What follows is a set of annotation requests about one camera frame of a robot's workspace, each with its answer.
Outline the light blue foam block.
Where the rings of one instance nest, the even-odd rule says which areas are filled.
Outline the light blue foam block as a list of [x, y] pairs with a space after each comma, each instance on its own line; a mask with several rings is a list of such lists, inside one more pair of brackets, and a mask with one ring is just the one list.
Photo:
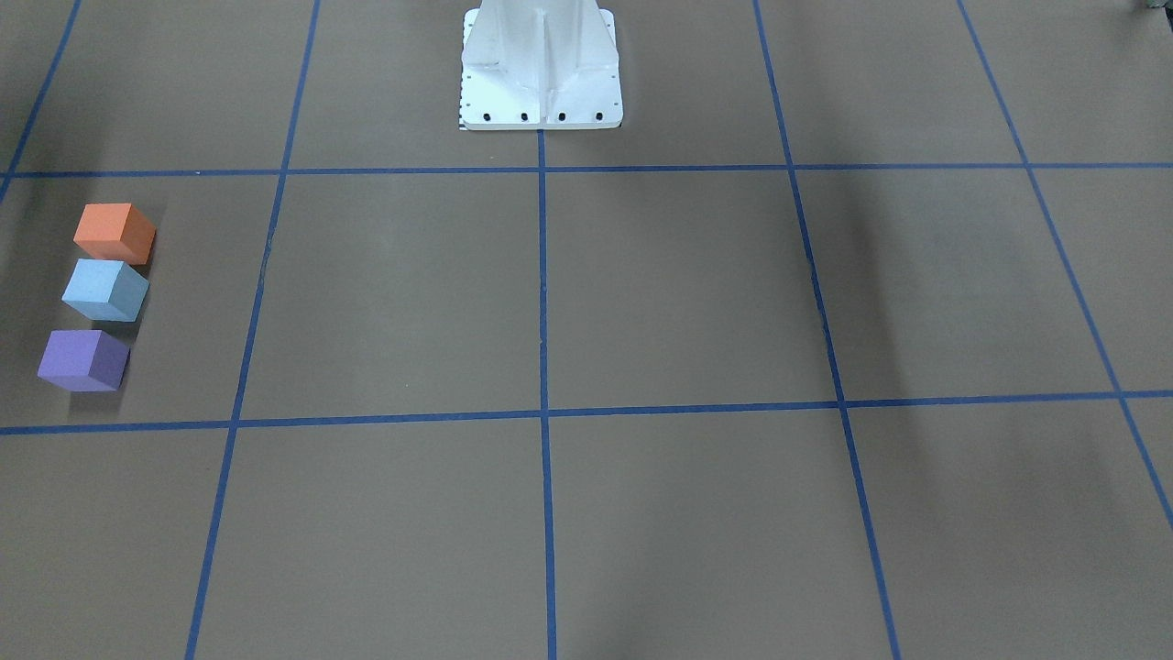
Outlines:
[[134, 324], [149, 280], [124, 260], [79, 258], [61, 301], [93, 321]]

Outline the orange foam block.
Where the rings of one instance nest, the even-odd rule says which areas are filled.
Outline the orange foam block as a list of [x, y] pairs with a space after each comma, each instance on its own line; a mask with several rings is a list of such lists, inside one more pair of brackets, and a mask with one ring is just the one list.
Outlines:
[[88, 203], [72, 241], [93, 259], [147, 266], [158, 229], [131, 203]]

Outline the purple foam block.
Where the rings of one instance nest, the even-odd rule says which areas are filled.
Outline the purple foam block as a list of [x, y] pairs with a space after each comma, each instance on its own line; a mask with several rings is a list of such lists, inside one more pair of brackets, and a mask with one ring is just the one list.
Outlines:
[[130, 355], [128, 343], [101, 329], [54, 329], [38, 377], [66, 392], [117, 392]]

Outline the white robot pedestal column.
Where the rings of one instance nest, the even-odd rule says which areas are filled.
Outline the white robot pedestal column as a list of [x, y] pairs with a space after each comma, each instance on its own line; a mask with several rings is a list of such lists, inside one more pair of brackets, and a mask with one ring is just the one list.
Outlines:
[[623, 124], [616, 21], [595, 1], [482, 1], [462, 28], [460, 129]]

